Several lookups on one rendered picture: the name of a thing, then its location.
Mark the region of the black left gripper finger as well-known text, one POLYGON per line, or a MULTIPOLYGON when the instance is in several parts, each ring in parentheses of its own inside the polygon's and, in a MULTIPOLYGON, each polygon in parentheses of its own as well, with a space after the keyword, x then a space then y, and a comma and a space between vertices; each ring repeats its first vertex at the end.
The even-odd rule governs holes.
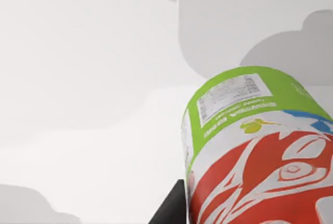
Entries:
POLYGON ((185 183, 179 179, 148 224, 187 224, 185 183))

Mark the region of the green white and red can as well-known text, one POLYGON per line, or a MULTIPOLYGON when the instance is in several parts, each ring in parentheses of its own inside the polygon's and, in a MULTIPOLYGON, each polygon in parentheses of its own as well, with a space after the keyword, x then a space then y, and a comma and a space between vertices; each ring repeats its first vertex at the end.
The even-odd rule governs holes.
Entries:
POLYGON ((333 118, 290 75, 225 71, 182 119, 190 224, 333 224, 333 118))

